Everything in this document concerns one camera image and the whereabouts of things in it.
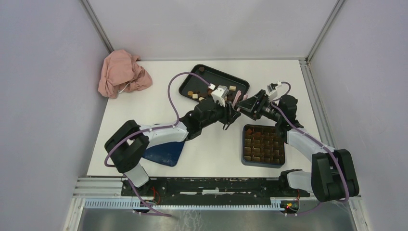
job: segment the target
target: white table surface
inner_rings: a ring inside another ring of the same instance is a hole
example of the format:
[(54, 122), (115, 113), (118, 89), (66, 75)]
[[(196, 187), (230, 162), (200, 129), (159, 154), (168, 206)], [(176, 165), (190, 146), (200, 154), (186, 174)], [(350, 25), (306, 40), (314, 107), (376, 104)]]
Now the white table surface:
[[(296, 97), (297, 119), (315, 137), (319, 137), (315, 117), (305, 82), (297, 60), (233, 60), (233, 61), (145, 61), (139, 62), (152, 76), (153, 85), (143, 91), (122, 93), (109, 99), (88, 169), (89, 176), (121, 176), (116, 168), (105, 167), (105, 142), (125, 123), (134, 119), (139, 125), (173, 122), (176, 118), (167, 98), (169, 80), (180, 72), (191, 71), (204, 64), (249, 82), (248, 95), (256, 94), (278, 80), (290, 82), (291, 95)], [(172, 99), (180, 116), (192, 110), (196, 102), (181, 96), (179, 86), (186, 76), (180, 76), (171, 87)], [(287, 88), (279, 88), (279, 95)], [(285, 145), (286, 163), (281, 168), (251, 167), (241, 162), (242, 129), (246, 124), (270, 125), (275, 122), (263, 117), (253, 121), (241, 115), (227, 131), (221, 123), (203, 129), (201, 136), (184, 145), (176, 166), (168, 167), (141, 159), (151, 177), (278, 177), (281, 171), (300, 168), (311, 170), (311, 163), (295, 148)]]

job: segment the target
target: black container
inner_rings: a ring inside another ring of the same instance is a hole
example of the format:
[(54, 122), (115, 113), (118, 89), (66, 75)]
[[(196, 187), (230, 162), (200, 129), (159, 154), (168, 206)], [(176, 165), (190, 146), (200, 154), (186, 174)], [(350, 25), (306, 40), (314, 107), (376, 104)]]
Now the black container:
[(285, 164), (285, 146), (275, 127), (250, 125), (243, 127), (242, 163), (256, 167), (280, 168)]
[[(237, 91), (239, 90), (241, 91), (240, 99), (242, 99), (242, 97), (248, 92), (249, 89), (249, 83), (247, 81), (232, 76), (230, 74), (224, 73), (222, 71), (218, 71), (214, 68), (211, 68), (203, 64), (198, 64), (194, 66), (191, 72), (198, 74), (207, 82), (212, 83), (215, 86), (222, 85), (226, 86), (227, 88), (229, 88), (230, 86), (235, 86), (236, 87), (235, 91), (229, 91), (230, 99), (234, 99), (235, 95), (237, 94)], [(207, 94), (208, 86), (205, 83), (203, 83), (200, 79), (192, 75), (187, 76), (187, 78), (184, 80), (184, 82), (181, 84), (178, 90), (179, 90), (178, 92), (181, 95), (192, 100), (195, 99), (187, 95), (187, 92), (189, 91), (200, 94), (200, 97), (205, 98), (208, 96)]]

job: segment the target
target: red wire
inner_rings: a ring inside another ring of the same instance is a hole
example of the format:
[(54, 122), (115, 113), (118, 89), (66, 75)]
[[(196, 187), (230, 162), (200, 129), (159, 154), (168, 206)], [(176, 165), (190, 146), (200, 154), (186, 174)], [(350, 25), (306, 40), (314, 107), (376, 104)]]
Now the red wire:
[(159, 196), (159, 200), (157, 201), (157, 205), (160, 203), (160, 194), (158, 191), (156, 191), (157, 195)]
[(295, 200), (295, 203), (298, 202), (299, 199), (300, 199), (300, 190), (298, 189), (298, 190), (297, 190), (297, 198), (296, 198), (296, 200)]
[(155, 199), (156, 199), (156, 193), (157, 193), (157, 195), (159, 196), (159, 199), (158, 199), (158, 201), (157, 201), (157, 203), (156, 203), (156, 205), (158, 205), (158, 204), (160, 203), (160, 194), (159, 194), (158, 191), (156, 191), (156, 189), (154, 188), (154, 186), (152, 187), (152, 190), (153, 190), (153, 201), (155, 201)]

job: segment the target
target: black tray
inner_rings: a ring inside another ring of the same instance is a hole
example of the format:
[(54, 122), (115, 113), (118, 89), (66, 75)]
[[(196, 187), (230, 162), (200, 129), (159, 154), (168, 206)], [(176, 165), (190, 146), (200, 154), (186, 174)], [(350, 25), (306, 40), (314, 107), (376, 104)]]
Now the black tray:
[[(243, 79), (237, 78), (235, 76), (229, 75), (222, 71), (218, 71), (214, 68), (209, 66), (198, 64), (192, 70), (192, 73), (198, 74), (199, 76), (203, 77), (209, 83), (212, 83), (216, 86), (222, 85), (229, 88), (230, 86), (236, 86), (235, 91), (230, 91), (232, 93), (232, 98), (235, 98), (237, 91), (241, 91), (241, 99), (242, 97), (248, 92), (249, 83)], [(179, 93), (189, 99), (195, 100), (187, 95), (187, 92), (193, 91), (194, 93), (207, 93), (208, 87), (204, 84), (201, 80), (197, 77), (192, 75), (188, 75), (184, 82), (181, 84), (180, 88), (178, 89)]]

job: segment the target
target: purple cable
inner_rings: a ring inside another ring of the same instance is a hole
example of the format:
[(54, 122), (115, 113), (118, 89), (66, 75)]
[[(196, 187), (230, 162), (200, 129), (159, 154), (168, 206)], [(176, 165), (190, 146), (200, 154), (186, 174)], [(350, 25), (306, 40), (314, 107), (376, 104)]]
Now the purple cable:
[(170, 97), (170, 85), (171, 85), (171, 83), (172, 83), (177, 77), (179, 77), (179, 76), (181, 76), (181, 75), (192, 75), (192, 76), (195, 76), (195, 77), (199, 78), (202, 82), (204, 82), (205, 84), (207, 84), (207, 86), (210, 86), (210, 84), (209, 84), (205, 79), (203, 79), (203, 78), (202, 78), (201, 76), (199, 76), (198, 74), (195, 74), (195, 73), (192, 73), (192, 72), (181, 72), (180, 74), (177, 74), (176, 76), (174, 76), (174, 77), (170, 80), (170, 82), (168, 83), (168, 87), (167, 87), (167, 96), (168, 96), (168, 100), (170, 101), (171, 107), (173, 108), (174, 112), (176, 113), (176, 117), (177, 117), (177, 120), (176, 120), (176, 123), (174, 124), (174, 126), (177, 125), (177, 124), (179, 124), (180, 116), (179, 116), (179, 113), (177, 112), (176, 107), (174, 106), (173, 101), (171, 100), (171, 97)]
[[(182, 73), (177, 74), (176, 76), (174, 76), (174, 77), (170, 80), (170, 82), (168, 83), (167, 96), (168, 96), (168, 100), (170, 101), (171, 107), (173, 108), (174, 112), (176, 113), (177, 120), (176, 120), (176, 122), (175, 122), (173, 125), (167, 125), (167, 126), (160, 126), (160, 127), (151, 128), (152, 131), (154, 131), (154, 130), (159, 130), (159, 129), (165, 129), (165, 128), (172, 128), (173, 126), (176, 126), (177, 124), (179, 124), (180, 117), (179, 117), (179, 113), (177, 112), (177, 109), (176, 109), (176, 107), (174, 106), (173, 101), (171, 100), (171, 97), (170, 97), (170, 86), (171, 86), (171, 83), (172, 83), (177, 77), (179, 77), (179, 76), (181, 76), (181, 75), (192, 75), (192, 76), (195, 76), (195, 77), (199, 78), (202, 82), (204, 82), (206, 85), (210, 86), (210, 84), (209, 84), (205, 79), (203, 79), (201, 76), (199, 76), (198, 74), (195, 74), (195, 73), (182, 72)], [(113, 149), (108, 153), (108, 155), (105, 157), (105, 161), (104, 161), (105, 166), (106, 166), (106, 167), (115, 167), (114, 165), (108, 164), (108, 160), (109, 160), (109, 158), (111, 157), (112, 153), (114, 153), (114, 151), (116, 151), (116, 149), (117, 149), (120, 145), (122, 145), (123, 143), (125, 143), (125, 142), (126, 142), (127, 140), (129, 140), (130, 138), (132, 138), (132, 137), (134, 137), (134, 136), (136, 136), (136, 135), (138, 135), (138, 134), (140, 134), (140, 133), (147, 132), (147, 131), (150, 131), (150, 128), (147, 128), (147, 129), (143, 129), (143, 130), (134, 132), (134, 133), (132, 133), (132, 134), (126, 136), (126, 137), (125, 137), (123, 140), (121, 140), (119, 143), (117, 143), (117, 144), (113, 147)], [(148, 207), (150, 210), (156, 212), (156, 213), (141, 213), (141, 214), (143, 214), (143, 215), (148, 215), (148, 216), (171, 217), (170, 214), (161, 213), (161, 212), (155, 210), (154, 208), (152, 208), (149, 204), (147, 204), (147, 203), (140, 197), (138, 191), (136, 190), (135, 185), (134, 185), (133, 182), (130, 180), (130, 178), (127, 177), (127, 179), (128, 179), (127, 181), (129, 182), (130, 186), (132, 187), (133, 191), (135, 192), (135, 194), (136, 194), (136, 196), (139, 198), (139, 200), (140, 200), (146, 207)]]
[(319, 145), (321, 148), (323, 148), (325, 151), (327, 151), (327, 152), (329, 153), (330, 157), (333, 159), (334, 165), (336, 165), (336, 168), (337, 168), (337, 170), (339, 171), (340, 179), (342, 180), (342, 184), (343, 184), (343, 187), (344, 187), (345, 198), (344, 198), (344, 200), (339, 200), (339, 201), (340, 201), (340, 202), (344, 202), (344, 203), (347, 202), (347, 201), (348, 201), (348, 198), (350, 197), (350, 194), (349, 194), (349, 192), (348, 192), (347, 183), (346, 183), (346, 181), (345, 181), (343, 171), (342, 171), (342, 169), (340, 168), (340, 165), (339, 165), (339, 163), (337, 162), (337, 159), (336, 159), (336, 157), (333, 155), (333, 153), (332, 153), (322, 142), (316, 140), (313, 136), (311, 136), (311, 135), (309, 135), (308, 133), (306, 133), (306, 132), (304, 132), (304, 131), (298, 129), (297, 127), (295, 127), (295, 126), (289, 121), (289, 119), (286, 117), (286, 115), (283, 113), (283, 111), (282, 111), (280, 108), (278, 108), (277, 106), (273, 105), (273, 103), (271, 103), (270, 105), (271, 105), (273, 108), (275, 108), (276, 110), (278, 110), (278, 111), (280, 112), (280, 114), (283, 116), (283, 118), (286, 120), (286, 122), (288, 122), (288, 124), (289, 124), (293, 129), (295, 129), (296, 131), (298, 131), (300, 134), (305, 135), (306, 137), (308, 137), (309, 139), (311, 139), (313, 142), (315, 142), (317, 145)]
[(300, 215), (306, 215), (306, 214), (308, 214), (308, 213), (311, 213), (311, 212), (317, 210), (322, 204), (323, 204), (323, 203), (319, 203), (319, 204), (318, 204), (316, 207), (314, 207), (313, 209), (309, 209), (309, 210), (304, 211), (304, 212), (295, 213), (295, 214), (287, 213), (287, 215), (288, 215), (288, 216), (293, 216), (293, 217), (300, 216)]
[[(283, 94), (283, 95), (287, 95), (290, 91), (291, 91), (291, 88), (292, 88), (292, 86), (291, 86), (291, 84), (290, 83), (288, 83), (288, 82), (281, 82), (281, 83), (283, 83), (283, 84), (286, 84), (286, 85), (288, 85), (288, 91), (285, 93), (285, 94)], [(278, 100), (280, 100), (281, 99), (281, 97), (279, 97), (279, 98), (277, 98), (277, 99), (274, 99), (274, 100), (272, 100), (272, 102), (276, 102), (276, 101), (278, 101)]]
[(146, 216), (162, 216), (162, 217), (168, 217), (170, 218), (171, 215), (167, 214), (167, 213), (162, 213), (157, 211), (156, 209), (152, 208), (151, 205), (149, 205), (148, 203), (146, 203), (141, 196), (139, 195), (138, 191), (136, 190), (135, 185), (133, 184), (133, 182), (129, 179), (129, 177), (127, 177), (127, 181), (129, 182), (130, 186), (132, 187), (133, 191), (135, 192), (136, 196), (139, 198), (139, 200), (142, 202), (142, 204), (144, 204), (144, 206), (148, 207), (151, 211), (155, 212), (155, 213), (140, 213), (140, 215), (146, 215)]

